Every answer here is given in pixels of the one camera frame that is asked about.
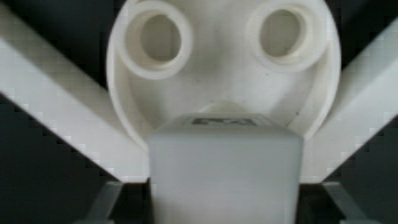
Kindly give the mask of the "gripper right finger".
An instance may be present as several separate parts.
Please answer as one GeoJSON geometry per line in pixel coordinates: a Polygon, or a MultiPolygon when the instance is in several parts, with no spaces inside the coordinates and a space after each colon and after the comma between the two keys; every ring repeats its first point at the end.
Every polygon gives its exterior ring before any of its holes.
{"type": "Polygon", "coordinates": [[[345,216],[340,224],[383,224],[368,217],[343,185],[338,182],[326,182],[324,188],[345,216]]]}

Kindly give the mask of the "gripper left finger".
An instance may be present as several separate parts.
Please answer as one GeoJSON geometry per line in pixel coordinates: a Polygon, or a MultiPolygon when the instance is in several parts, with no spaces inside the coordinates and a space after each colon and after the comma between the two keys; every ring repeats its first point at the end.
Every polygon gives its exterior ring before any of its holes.
{"type": "Polygon", "coordinates": [[[109,182],[100,190],[86,217],[73,224],[116,224],[111,218],[123,190],[121,182],[109,182]]]}

